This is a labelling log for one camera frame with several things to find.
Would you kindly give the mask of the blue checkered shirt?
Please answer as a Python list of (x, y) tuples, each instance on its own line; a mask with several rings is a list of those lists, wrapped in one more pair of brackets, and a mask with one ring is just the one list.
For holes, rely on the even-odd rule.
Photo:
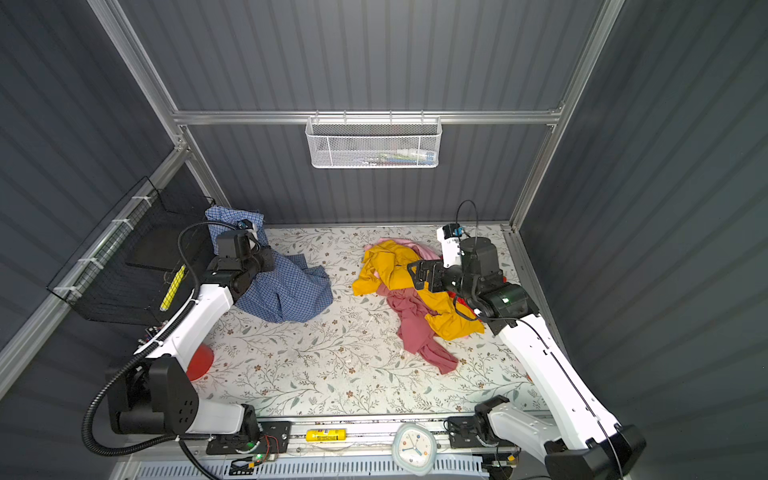
[[(255, 228), (262, 247), (269, 246), (264, 231), (264, 215), (258, 212), (212, 206), (205, 211), (209, 221), (236, 225), (248, 221)], [(322, 266), (310, 267), (303, 254), (273, 254), (275, 268), (259, 273), (235, 306), (270, 323), (305, 323), (320, 315), (333, 303), (331, 281)]]

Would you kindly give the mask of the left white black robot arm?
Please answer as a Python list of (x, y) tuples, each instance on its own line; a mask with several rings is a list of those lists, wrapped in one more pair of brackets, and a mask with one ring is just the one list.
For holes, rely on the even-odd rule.
[(189, 273), (190, 297), (127, 365), (108, 376), (103, 397), (117, 434), (239, 436), (256, 441), (252, 408), (202, 399), (188, 376), (193, 357), (219, 319), (260, 274), (275, 267), (272, 249), (249, 220), (216, 222), (215, 255), (203, 273)]

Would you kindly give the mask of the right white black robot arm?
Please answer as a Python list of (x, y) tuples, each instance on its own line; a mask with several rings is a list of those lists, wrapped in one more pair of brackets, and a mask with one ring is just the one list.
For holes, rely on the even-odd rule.
[(552, 422), (504, 396), (475, 407), (472, 431), (489, 447), (510, 443), (534, 456), (552, 479), (624, 479), (646, 447), (634, 425), (623, 426), (589, 390), (553, 339), (525, 289), (506, 280), (490, 239), (466, 237), (449, 223), (436, 230), (439, 260), (407, 270), (418, 290), (446, 293), (467, 306), (460, 318), (481, 322), (514, 354), (542, 395)]

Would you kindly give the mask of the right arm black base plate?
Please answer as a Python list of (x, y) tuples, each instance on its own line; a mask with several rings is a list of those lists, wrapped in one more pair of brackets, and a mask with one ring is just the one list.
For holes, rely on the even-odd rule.
[(443, 427), (447, 432), (450, 446), (454, 449), (518, 448), (517, 444), (496, 438), (490, 432), (482, 430), (474, 416), (448, 417), (443, 421)]

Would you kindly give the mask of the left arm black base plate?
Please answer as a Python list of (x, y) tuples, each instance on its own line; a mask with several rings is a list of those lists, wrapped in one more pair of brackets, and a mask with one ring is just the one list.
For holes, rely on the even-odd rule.
[(207, 455), (278, 455), (287, 452), (292, 423), (259, 422), (259, 432), (250, 438), (246, 433), (218, 435), (209, 440)]

